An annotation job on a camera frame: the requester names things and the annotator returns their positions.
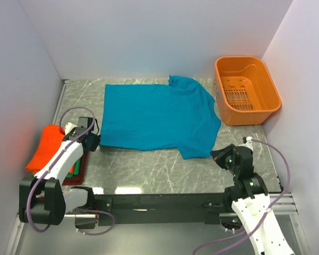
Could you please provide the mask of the teal blue t shirt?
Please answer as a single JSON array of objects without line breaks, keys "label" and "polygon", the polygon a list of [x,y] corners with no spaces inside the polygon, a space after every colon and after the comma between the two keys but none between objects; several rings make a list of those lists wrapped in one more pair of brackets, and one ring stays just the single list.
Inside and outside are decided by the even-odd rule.
[{"label": "teal blue t shirt", "polygon": [[100,145],[207,158],[221,127],[214,104],[198,81],[183,76],[167,84],[107,84]]}]

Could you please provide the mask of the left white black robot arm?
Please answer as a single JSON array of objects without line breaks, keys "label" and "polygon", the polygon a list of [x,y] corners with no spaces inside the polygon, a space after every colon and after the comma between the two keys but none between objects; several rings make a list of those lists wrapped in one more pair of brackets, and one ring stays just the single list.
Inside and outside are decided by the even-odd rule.
[{"label": "left white black robot arm", "polygon": [[69,169],[87,152],[95,151],[100,135],[93,132],[97,120],[80,117],[46,166],[33,177],[25,177],[19,185],[19,219],[42,233],[51,225],[59,225],[66,213],[78,208],[88,214],[95,209],[92,188],[73,187],[62,191]]}]

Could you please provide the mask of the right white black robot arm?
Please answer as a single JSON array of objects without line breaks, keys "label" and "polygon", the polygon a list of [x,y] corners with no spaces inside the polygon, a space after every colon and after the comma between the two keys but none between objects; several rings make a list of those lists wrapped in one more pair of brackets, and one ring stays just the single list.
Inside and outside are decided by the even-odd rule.
[{"label": "right white black robot arm", "polygon": [[266,184],[253,165],[253,146],[246,142],[210,152],[222,169],[233,175],[234,185],[224,190],[223,207],[235,212],[246,236],[235,245],[250,240],[255,254],[294,254],[287,243],[276,216]]}]

